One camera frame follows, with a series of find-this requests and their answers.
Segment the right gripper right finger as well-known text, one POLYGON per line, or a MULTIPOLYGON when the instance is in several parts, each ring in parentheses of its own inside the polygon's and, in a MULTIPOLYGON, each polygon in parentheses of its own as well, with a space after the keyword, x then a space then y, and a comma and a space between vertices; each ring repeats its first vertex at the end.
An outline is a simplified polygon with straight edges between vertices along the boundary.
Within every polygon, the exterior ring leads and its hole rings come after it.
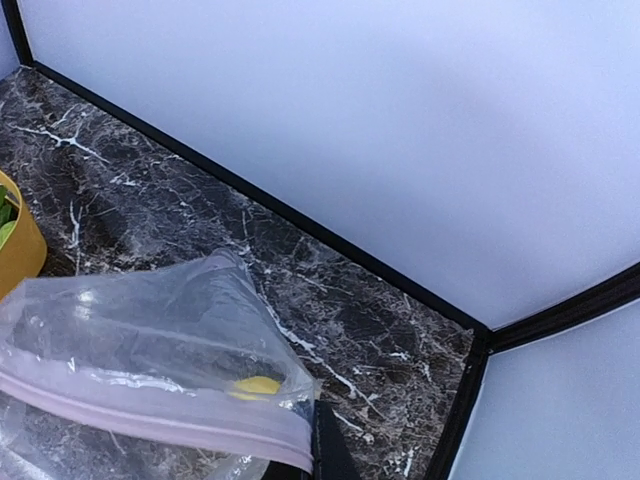
POLYGON ((316 401, 312 437, 315 480, 356 480, 358 471, 331 405, 316 401))

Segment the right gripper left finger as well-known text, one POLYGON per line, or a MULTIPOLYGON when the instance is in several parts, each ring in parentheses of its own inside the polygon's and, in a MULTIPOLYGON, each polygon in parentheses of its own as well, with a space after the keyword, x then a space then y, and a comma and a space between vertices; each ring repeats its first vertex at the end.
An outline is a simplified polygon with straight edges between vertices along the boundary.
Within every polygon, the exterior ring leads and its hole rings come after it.
POLYGON ((283 463, 270 462, 262 480, 310 480, 307 472, 283 463))

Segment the yellow toy lemon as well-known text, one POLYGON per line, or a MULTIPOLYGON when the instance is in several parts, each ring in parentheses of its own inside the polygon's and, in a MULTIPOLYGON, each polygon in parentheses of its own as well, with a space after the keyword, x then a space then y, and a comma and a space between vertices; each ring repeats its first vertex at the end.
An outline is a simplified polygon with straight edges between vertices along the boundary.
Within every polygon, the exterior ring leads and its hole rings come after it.
POLYGON ((235 381, 227 393, 241 400, 265 400, 279 393, 281 383, 265 376, 252 376, 235 381))

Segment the clear dotted zip bag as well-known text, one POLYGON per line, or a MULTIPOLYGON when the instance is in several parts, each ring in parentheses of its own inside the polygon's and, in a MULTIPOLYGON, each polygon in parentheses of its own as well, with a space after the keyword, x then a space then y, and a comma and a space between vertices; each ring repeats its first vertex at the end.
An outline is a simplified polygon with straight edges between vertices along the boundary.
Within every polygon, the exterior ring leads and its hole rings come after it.
POLYGON ((270 462, 308 473, 316 390, 224 249, 28 279, 1 303, 5 479, 259 479, 270 462), (279 393, 227 393, 252 376, 279 393))

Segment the yellow plastic basket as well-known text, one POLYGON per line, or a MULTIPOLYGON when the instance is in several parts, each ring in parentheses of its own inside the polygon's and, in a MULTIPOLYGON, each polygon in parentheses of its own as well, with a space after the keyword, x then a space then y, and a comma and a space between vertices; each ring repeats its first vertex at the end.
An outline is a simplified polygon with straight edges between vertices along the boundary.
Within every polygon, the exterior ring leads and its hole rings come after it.
POLYGON ((12 229, 1 242, 1 298, 23 280, 36 278, 47 257, 46 241, 16 183, 1 172, 1 204, 12 207, 12 229))

